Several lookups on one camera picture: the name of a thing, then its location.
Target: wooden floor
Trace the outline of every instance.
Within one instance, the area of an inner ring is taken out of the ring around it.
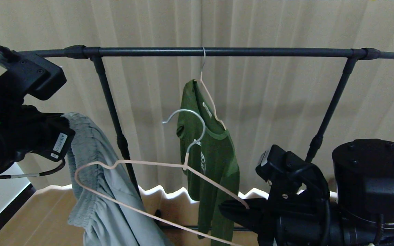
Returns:
[[[162,190],[143,195],[147,212],[154,214],[161,209],[162,218],[178,224],[196,225],[198,203],[188,195],[178,192],[174,199],[167,199]],[[50,186],[38,190],[0,231],[0,246],[78,246],[83,245],[83,228],[67,224],[76,200],[70,187]],[[210,240],[199,240],[196,235],[178,229],[164,231],[178,246],[209,246]],[[234,232],[235,243],[258,245],[253,232]]]

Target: green shirt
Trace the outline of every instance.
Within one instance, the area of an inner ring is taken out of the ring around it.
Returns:
[[[206,124],[206,133],[203,139],[192,146],[189,151],[188,165],[234,194],[238,194],[239,168],[229,131],[225,130],[221,123],[214,118],[196,81],[192,80],[186,83],[183,89],[181,108],[190,109],[200,114]],[[194,114],[189,112],[179,114],[177,136],[180,138],[182,163],[185,160],[188,145],[200,137],[202,130],[201,121]],[[223,217],[219,210],[219,204],[233,198],[190,171],[185,171],[185,174],[188,176],[189,195],[193,200],[200,201],[199,232],[208,233],[212,221],[211,235],[231,241],[234,223]],[[212,240],[211,245],[225,244]]]

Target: pink clothes hanger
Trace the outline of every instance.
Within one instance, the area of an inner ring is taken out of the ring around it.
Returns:
[[[96,194],[96,195],[98,195],[98,196],[101,196],[101,197],[103,197],[103,198],[105,198],[105,199],[108,199],[109,201],[112,201],[112,202],[114,202],[114,203],[117,203],[117,204],[119,204],[119,205],[122,205],[122,206],[124,206],[124,207],[127,207],[128,209],[131,209],[131,210],[133,210],[133,211],[135,211],[135,212],[138,212],[138,213],[143,214],[143,215],[145,215],[145,216],[148,216],[148,217],[150,217],[150,218],[153,218],[153,219],[162,221],[162,222],[164,222],[164,223],[166,223],[166,224],[169,224],[169,225],[171,225],[171,226],[175,226],[175,227],[180,228],[180,229],[182,229],[182,230],[185,230],[185,231],[188,231],[188,232],[197,234],[197,235],[201,235],[201,236],[203,236],[203,237],[207,237],[207,238],[210,238],[210,239],[219,241],[219,242],[221,242],[221,243],[227,243],[227,244],[234,245],[234,246],[241,246],[240,244],[232,243],[232,242],[229,242],[229,241],[226,241],[226,240],[223,240],[223,239],[220,239],[220,238],[216,238],[216,237],[211,236],[211,235],[208,235],[208,234],[204,234],[204,233],[201,233],[201,232],[198,232],[198,231],[194,231],[194,230],[192,230],[192,229],[186,228],[186,227],[181,226],[181,225],[179,225],[179,224],[176,224],[176,223],[167,221],[167,220],[165,220],[165,219],[162,219],[162,218],[160,218],[160,217],[151,215],[151,214],[149,214],[149,213],[147,213],[147,212],[138,210],[138,209],[136,209],[136,208],[134,208],[134,207],[132,207],[132,206],[129,206],[129,205],[127,205],[127,204],[124,204],[124,203],[122,203],[122,202],[120,202],[120,201],[118,201],[118,200],[116,200],[116,199],[114,199],[114,198],[111,198],[111,197],[109,197],[109,196],[106,196],[106,195],[104,195],[104,194],[102,194],[102,193],[100,193],[100,192],[97,192],[96,190],[93,190],[92,188],[89,188],[89,187],[83,185],[83,184],[80,182],[80,180],[78,179],[78,173],[79,173],[82,169],[84,169],[84,168],[86,168],[86,167],[89,167],[89,166],[92,166],[92,165],[100,165],[100,166],[102,166],[103,168],[106,168],[106,169],[109,169],[109,170],[112,170],[112,169],[116,168],[117,165],[120,164],[120,163],[132,163],[132,164],[141,164],[141,165],[157,165],[157,166],[166,166],[166,167],[183,168],[183,170],[189,170],[189,171],[191,171],[191,172],[194,173],[195,175],[201,177],[202,179],[206,180],[206,181],[209,182],[210,184],[214,185],[215,187],[221,189],[222,191],[224,191],[224,192],[227,193],[228,195],[232,196],[233,198],[235,198],[236,200],[238,200],[239,202],[241,202],[241,203],[246,207],[246,209],[250,209],[249,205],[248,205],[243,199],[241,199],[238,195],[232,193],[230,190],[228,190],[228,189],[226,189],[225,187],[223,187],[223,186],[217,184],[216,182],[214,182],[214,181],[211,180],[210,178],[206,177],[205,175],[201,174],[199,171],[196,171],[195,169],[191,168],[191,167],[188,165],[189,150],[191,149],[191,147],[192,147],[193,145],[195,145],[197,142],[199,142],[199,141],[203,138],[203,136],[205,135],[205,132],[206,132],[206,125],[205,125],[205,122],[203,121],[203,119],[201,118],[201,116],[200,116],[199,114],[197,114],[196,112],[194,112],[194,111],[192,111],[192,110],[189,110],[189,109],[179,109],[179,110],[176,110],[175,112],[173,112],[173,113],[170,115],[170,117],[169,117],[166,121],[162,122],[162,124],[168,123],[168,122],[170,121],[170,119],[171,119],[175,114],[177,114],[178,112],[190,112],[190,113],[196,115],[196,116],[199,118],[199,120],[202,122],[202,124],[203,124],[203,131],[202,131],[202,134],[200,135],[200,137],[199,137],[197,140],[195,140],[194,142],[192,142],[192,143],[188,146],[188,148],[186,149],[185,160],[184,160],[184,164],[183,164],[183,165],[181,165],[181,164],[172,164],[172,163],[161,163],[161,162],[136,161],[136,160],[117,160],[117,161],[114,163],[113,166],[108,166],[108,165],[106,165],[106,164],[104,164],[104,163],[102,163],[102,162],[91,162],[91,163],[82,165],[81,167],[77,168],[77,170],[75,171],[75,174],[74,174],[75,182],[77,182],[77,184],[79,184],[81,187],[85,188],[86,190],[89,190],[90,192],[92,192],[92,193],[94,193],[94,194]]]
[[[199,80],[196,80],[196,81],[200,82],[201,85],[203,85],[203,88],[204,88],[205,91],[206,91],[206,95],[208,95],[208,97],[209,97],[209,101],[210,101],[211,104],[212,104],[212,105],[211,105],[211,106],[212,106],[212,109],[214,109],[214,118],[215,118],[218,122],[221,123],[221,125],[223,126],[224,129],[227,129],[226,126],[224,125],[224,122],[223,122],[222,120],[220,120],[219,117],[217,116],[217,109],[215,108],[214,100],[212,99],[211,94],[210,94],[209,91],[208,91],[208,88],[206,88],[206,85],[205,85],[205,83],[203,82],[203,67],[204,67],[205,62],[206,62],[206,50],[205,50],[204,47],[202,47],[202,49],[203,49],[203,55],[204,55],[204,57],[203,57],[203,63],[202,63],[202,65],[201,65],[201,67],[200,67],[200,79],[199,79]]]

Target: curtain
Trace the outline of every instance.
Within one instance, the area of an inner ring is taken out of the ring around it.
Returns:
[[[372,47],[394,52],[394,1],[261,0],[0,0],[0,45],[10,49],[102,47]],[[42,112],[80,112],[115,133],[89,60],[50,58],[67,83],[48,101],[25,103]],[[162,125],[180,107],[183,86],[199,77],[200,57],[105,57],[130,156],[180,163],[176,124]],[[240,191],[268,191],[255,173],[272,144],[305,158],[341,76],[343,58],[207,57],[203,79],[228,127],[241,172]],[[313,163],[333,175],[331,153],[358,138],[394,141],[394,61],[358,61]],[[25,173],[56,163],[33,154]],[[186,187],[182,170],[134,165],[144,189]],[[70,183],[67,168],[31,178],[38,189]]]

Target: hanger hook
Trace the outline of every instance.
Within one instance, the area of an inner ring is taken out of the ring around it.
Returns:
[[[199,120],[201,121],[202,125],[203,125],[203,131],[202,131],[200,137],[199,137],[197,140],[195,140],[194,142],[192,142],[192,143],[188,146],[188,148],[186,149],[186,152],[189,153],[189,150],[191,149],[191,147],[192,147],[193,145],[195,145],[197,142],[199,142],[200,140],[202,140],[202,138],[203,138],[203,136],[205,135],[205,132],[206,132],[206,125],[205,125],[205,121],[201,118],[201,116],[200,116],[198,113],[196,113],[196,112],[194,112],[194,111],[192,111],[192,110],[190,110],[190,109],[178,109],[178,110],[174,111],[174,112],[168,117],[168,119],[167,119],[166,121],[162,121],[162,124],[168,123],[168,122],[171,120],[171,118],[172,118],[175,114],[177,114],[177,113],[179,113],[179,112],[190,112],[190,113],[196,115],[196,116],[199,118]]]
[[[203,67],[205,66],[205,62],[206,62],[206,50],[203,46],[202,46],[202,49],[203,49],[203,63],[200,67],[200,73],[203,73]]]

